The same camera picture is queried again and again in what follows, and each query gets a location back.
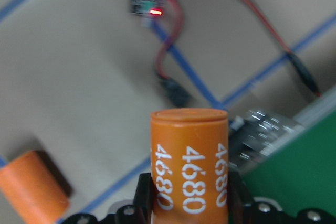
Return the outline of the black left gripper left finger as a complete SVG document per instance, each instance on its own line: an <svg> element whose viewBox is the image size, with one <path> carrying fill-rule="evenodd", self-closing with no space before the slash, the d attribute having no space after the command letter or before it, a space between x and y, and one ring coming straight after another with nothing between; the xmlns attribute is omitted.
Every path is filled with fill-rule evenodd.
<svg viewBox="0 0 336 224"><path fill-rule="evenodd" d="M151 223L153 189L151 174L140 174L133 199L133 205L135 206L135 223Z"/></svg>

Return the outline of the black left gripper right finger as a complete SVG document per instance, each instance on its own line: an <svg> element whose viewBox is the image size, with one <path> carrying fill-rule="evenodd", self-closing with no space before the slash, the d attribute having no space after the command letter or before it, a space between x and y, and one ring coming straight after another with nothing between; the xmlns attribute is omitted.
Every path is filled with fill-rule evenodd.
<svg viewBox="0 0 336 224"><path fill-rule="evenodd" d="M231 223L250 223L254 199L239 171L230 167L228 172L228 210Z"/></svg>

